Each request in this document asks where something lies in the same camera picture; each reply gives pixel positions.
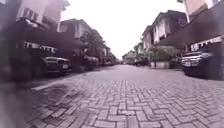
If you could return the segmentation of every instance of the dark car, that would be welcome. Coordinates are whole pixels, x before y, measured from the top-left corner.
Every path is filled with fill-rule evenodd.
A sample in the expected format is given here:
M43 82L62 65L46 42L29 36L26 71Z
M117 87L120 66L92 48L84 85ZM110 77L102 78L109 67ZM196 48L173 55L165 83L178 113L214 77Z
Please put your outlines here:
M181 64L186 75L210 78L217 74L217 61L212 52L196 51L183 55Z
M65 58L45 57L44 61L48 73L66 73L70 67L69 60Z

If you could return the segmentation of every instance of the overcast sky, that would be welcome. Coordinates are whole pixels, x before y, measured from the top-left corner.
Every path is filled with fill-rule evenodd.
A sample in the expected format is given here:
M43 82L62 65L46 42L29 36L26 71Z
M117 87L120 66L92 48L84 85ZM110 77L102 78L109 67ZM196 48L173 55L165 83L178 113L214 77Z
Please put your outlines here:
M145 28L159 12L185 8L177 0L69 0L62 20L84 19L98 30L116 57L121 58L140 42Z

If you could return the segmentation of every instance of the brick paved road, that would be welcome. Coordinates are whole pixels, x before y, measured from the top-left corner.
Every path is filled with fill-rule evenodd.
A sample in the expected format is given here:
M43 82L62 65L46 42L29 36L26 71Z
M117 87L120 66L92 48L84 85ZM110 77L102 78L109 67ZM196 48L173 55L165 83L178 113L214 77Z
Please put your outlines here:
M32 128L224 128L223 82L179 71L115 66L20 96Z

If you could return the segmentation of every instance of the car windshield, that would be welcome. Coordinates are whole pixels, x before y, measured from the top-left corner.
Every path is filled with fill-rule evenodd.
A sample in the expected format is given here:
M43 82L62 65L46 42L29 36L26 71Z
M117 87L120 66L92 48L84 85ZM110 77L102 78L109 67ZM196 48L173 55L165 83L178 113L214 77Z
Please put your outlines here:
M183 57L189 57L189 56L199 56L201 55L203 52L190 52L190 53L186 53L183 55Z

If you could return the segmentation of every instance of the residential building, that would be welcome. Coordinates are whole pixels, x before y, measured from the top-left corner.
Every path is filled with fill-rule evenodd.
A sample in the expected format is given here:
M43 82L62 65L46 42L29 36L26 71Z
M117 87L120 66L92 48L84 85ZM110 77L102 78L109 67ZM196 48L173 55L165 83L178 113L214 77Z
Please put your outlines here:
M15 22L20 4L21 0L0 0L0 32Z
M68 5L67 0L21 0L17 18L26 17L58 30L61 12Z
M185 13L172 10L168 10L166 13L161 12L151 26L154 44L159 43L171 33L183 28L186 23L187 18Z
M188 16L188 22L195 19L200 13L212 8L221 0L178 0L178 2L184 3Z
M197 51L204 47L212 47L223 40L224 2L221 0L178 0L185 5L189 19L189 27L183 31L190 34L187 51Z
M72 38L81 38L86 32L90 33L91 31L92 28L82 19L70 19L60 23L60 32L66 32Z
M132 64L135 60L136 54L135 51L129 51L127 54L122 56L123 62L126 64Z
M142 41L143 41L143 49L148 51L149 48L153 45L153 33L152 33L152 26L147 26L145 31L142 34Z

